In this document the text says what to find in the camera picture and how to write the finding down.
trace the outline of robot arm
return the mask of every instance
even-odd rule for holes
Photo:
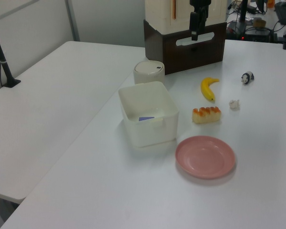
[[[190,5],[194,6],[194,12],[190,16],[190,31],[192,41],[198,39],[198,35],[204,32],[205,22],[209,14],[211,0],[190,0]]]

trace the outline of small white figurine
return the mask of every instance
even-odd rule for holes
[[[250,80],[254,80],[254,75],[251,71],[247,71],[245,74],[242,76],[242,82],[243,84],[248,84]]]
[[[239,100],[231,100],[229,102],[230,109],[237,110],[239,109]]]

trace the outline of black pole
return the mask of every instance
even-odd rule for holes
[[[8,63],[6,62],[6,59],[5,59],[4,53],[2,51],[1,45],[0,45],[0,63],[3,67],[3,70],[4,70],[6,78],[7,78],[6,84],[4,84],[3,86],[4,87],[13,87],[13,86],[19,84],[21,81],[14,79],[13,76],[11,75],[10,68],[8,66]]]
[[[239,17],[240,22],[245,22],[247,5],[248,5],[248,0],[243,0],[240,8],[240,17]]]

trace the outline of panda figurine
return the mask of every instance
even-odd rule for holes
[[[243,84],[247,85],[250,82],[250,80],[254,80],[254,75],[252,72],[247,71],[242,76],[242,82],[243,82]]]

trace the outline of toy banana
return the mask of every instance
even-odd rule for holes
[[[212,90],[210,89],[210,85],[212,83],[215,83],[215,82],[219,82],[219,79],[214,79],[214,78],[211,78],[211,77],[207,77],[205,79],[203,79],[201,81],[201,84],[200,84],[200,89],[201,89],[201,92],[202,94],[204,95],[204,97],[210,101],[215,101],[215,95],[214,93],[212,92]]]

